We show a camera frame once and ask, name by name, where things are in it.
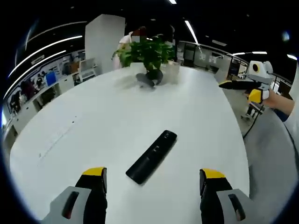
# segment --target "green leaves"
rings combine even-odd
[[[132,62],[143,62],[147,71],[159,70],[162,63],[168,63],[174,57],[173,47],[165,44],[159,36],[154,36],[152,41],[132,42],[129,44],[130,49],[117,50],[113,56],[119,56],[123,67],[130,66]]]

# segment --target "white wall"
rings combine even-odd
[[[111,57],[124,33],[125,18],[115,15],[102,14],[86,25],[85,56],[95,58],[98,75],[113,70]]]
[[[204,54],[206,59],[202,60],[200,58],[201,54]],[[207,62],[209,61],[209,57],[212,55],[212,52],[210,50],[207,49],[200,49],[196,48],[195,51],[195,56],[194,56],[194,65],[196,66],[200,66],[200,67],[206,67],[207,65],[209,65]]]

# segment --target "white pillar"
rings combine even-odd
[[[113,70],[112,54],[125,33],[125,18],[102,14],[85,27],[85,56],[95,58],[97,74]]]

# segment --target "potted plant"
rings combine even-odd
[[[128,43],[114,54],[119,56],[123,67],[130,66],[132,62],[142,62],[147,71],[145,77],[151,81],[157,80],[156,84],[159,84],[163,78],[161,64],[168,63],[174,57],[174,49],[157,35],[150,40]]]

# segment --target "plant pot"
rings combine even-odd
[[[151,81],[156,81],[156,85],[159,85],[163,79],[163,73],[158,69],[148,71],[145,76]]]

